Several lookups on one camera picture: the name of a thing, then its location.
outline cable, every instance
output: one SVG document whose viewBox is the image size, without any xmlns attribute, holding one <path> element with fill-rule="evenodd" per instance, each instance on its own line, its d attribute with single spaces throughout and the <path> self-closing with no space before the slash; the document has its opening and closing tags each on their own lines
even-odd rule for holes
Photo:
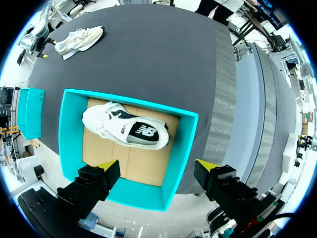
<svg viewBox="0 0 317 238">
<path fill-rule="evenodd" d="M 275 221 L 276 219 L 280 219 L 280 218 L 284 218 L 284 217 L 288 217 L 288 218 L 292 218 L 294 217 L 294 213 L 282 213 L 282 214 L 278 214 L 278 215 L 275 215 L 267 220 L 264 220 L 263 222 L 265 223 L 265 225 L 267 225 L 268 223 L 270 222 L 273 222 Z"/>
</svg>

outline shoe sole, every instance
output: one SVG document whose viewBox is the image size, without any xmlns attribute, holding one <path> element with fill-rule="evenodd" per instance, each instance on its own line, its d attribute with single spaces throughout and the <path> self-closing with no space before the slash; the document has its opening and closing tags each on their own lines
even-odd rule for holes
<svg viewBox="0 0 317 238">
<path fill-rule="evenodd" d="M 96 39 L 94 39 L 91 43 L 89 43 L 88 45 L 82 47 L 82 48 L 79 48 L 79 49 L 76 49 L 76 50 L 73 50 L 65 55 L 63 55 L 63 59 L 64 60 L 67 60 L 68 58 L 72 57 L 74 54 L 76 54 L 77 52 L 79 51 L 86 51 L 87 49 L 89 49 L 91 46 L 93 46 L 99 39 L 100 37 L 104 34 L 104 31 L 105 31 L 105 28 L 102 27 L 102 30 L 103 30 L 103 33 L 100 34 L 100 36 L 98 36 Z"/>
</svg>

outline cardboard bottom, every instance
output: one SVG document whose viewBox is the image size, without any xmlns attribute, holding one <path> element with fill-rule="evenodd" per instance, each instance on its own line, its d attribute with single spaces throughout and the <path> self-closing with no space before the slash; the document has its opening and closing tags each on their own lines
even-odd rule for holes
<svg viewBox="0 0 317 238">
<path fill-rule="evenodd" d="M 105 103 L 107 103 L 107 101 L 90 98 L 87 108 Z M 103 139 L 99 135 L 84 128 L 83 162 L 90 166 L 96 166 L 117 159 L 120 163 L 122 178 L 149 185 L 161 186 L 172 151 L 179 117 L 130 105 L 123 105 L 123 107 L 130 114 L 165 121 L 170 135 L 168 145 L 160 150 L 122 146 L 111 140 Z"/>
</svg>

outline desk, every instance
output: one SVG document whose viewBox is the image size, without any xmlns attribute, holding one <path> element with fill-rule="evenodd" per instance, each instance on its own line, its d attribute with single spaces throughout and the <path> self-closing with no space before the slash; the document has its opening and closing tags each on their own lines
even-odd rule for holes
<svg viewBox="0 0 317 238">
<path fill-rule="evenodd" d="M 47 45 L 43 53 L 49 57 L 35 63 L 29 87 L 45 90 L 40 140 L 58 153 L 65 88 L 196 112 L 195 140 L 177 192 L 202 192 L 193 176 L 195 160 L 223 161 L 234 117 L 235 60 L 228 29 L 179 8 L 131 4 L 80 16 L 50 37 L 62 41 L 70 31 L 100 25 L 105 35 L 89 50 L 64 61 Z"/>
<path fill-rule="evenodd" d="M 262 27 L 261 23 L 255 19 L 251 14 L 249 14 L 247 11 L 243 10 L 243 15 L 248 19 L 246 23 L 240 28 L 241 33 L 236 33 L 235 34 L 238 39 L 233 43 L 233 46 L 238 44 L 246 35 L 248 35 L 251 31 L 253 30 L 258 30 L 260 31 L 266 38 L 267 41 L 272 45 L 272 47 L 275 45 L 274 40 L 271 38 L 271 36 L 267 33 L 267 31 Z"/>
</svg>

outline white floor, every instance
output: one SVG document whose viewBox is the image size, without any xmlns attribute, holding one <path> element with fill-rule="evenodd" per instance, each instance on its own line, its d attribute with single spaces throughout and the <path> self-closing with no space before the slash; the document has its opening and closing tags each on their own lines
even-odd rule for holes
<svg viewBox="0 0 317 238">
<path fill-rule="evenodd" d="M 175 0 L 176 7 L 195 11 L 200 0 Z M 90 3 L 84 11 L 95 11 L 118 4 L 117 0 L 97 0 L 97 3 Z M 238 27 L 245 23 L 246 19 L 235 13 L 231 16 L 231 22 Z M 231 34 L 232 41 L 237 38 Z M 256 42 L 260 47 L 267 47 L 266 38 L 257 31 L 251 32 L 246 40 Z M 0 86 L 28 85 L 28 77 L 31 74 L 33 65 L 30 62 L 23 62 L 20 66 L 16 59 L 21 50 L 16 48 L 7 59 L 10 61 L 7 68 L 1 75 Z M 70 182 L 62 174 L 59 155 L 50 150 L 40 142 L 40 147 L 34 149 L 38 156 L 39 163 L 43 166 L 45 173 L 42 175 L 44 183 L 54 192 L 58 187 L 65 187 Z M 207 231 L 209 226 L 206 222 L 206 214 L 214 207 L 206 196 L 196 197 L 193 194 L 175 195 L 170 209 L 167 212 L 151 212 L 131 207 L 122 206 L 113 202 L 98 202 L 92 210 L 99 216 L 99 223 L 106 227 L 117 227 L 118 231 L 126 228 L 126 236 L 129 238 L 138 237 L 139 230 L 143 227 L 142 238 L 146 237 L 186 237 L 193 230 Z"/>
</svg>

